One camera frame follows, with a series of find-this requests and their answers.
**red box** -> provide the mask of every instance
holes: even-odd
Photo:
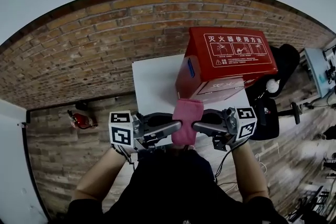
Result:
[[[189,32],[175,84],[180,98],[225,100],[264,75],[278,72],[261,31],[191,27]]]

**white tabletop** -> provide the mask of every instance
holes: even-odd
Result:
[[[143,115],[173,113],[178,100],[175,80],[184,55],[159,57],[132,64],[136,101]],[[230,98],[204,105],[204,109],[223,110],[228,107],[249,106],[245,89]],[[160,140],[157,146],[171,144],[171,137]]]

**white round object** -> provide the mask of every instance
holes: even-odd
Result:
[[[275,93],[279,90],[279,84],[275,81],[275,79],[270,79],[266,83],[266,89],[269,93]]]

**fire extinguisher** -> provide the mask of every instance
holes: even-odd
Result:
[[[88,129],[95,128],[98,126],[97,120],[94,118],[90,118],[88,116],[84,116],[79,113],[73,114],[70,110],[68,110],[69,117],[71,119],[72,127],[76,129]]]

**pink cloth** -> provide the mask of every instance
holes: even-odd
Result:
[[[190,99],[177,101],[173,120],[182,121],[182,127],[172,134],[172,141],[175,145],[195,145],[197,132],[192,129],[191,125],[202,118],[203,110],[202,101]]]

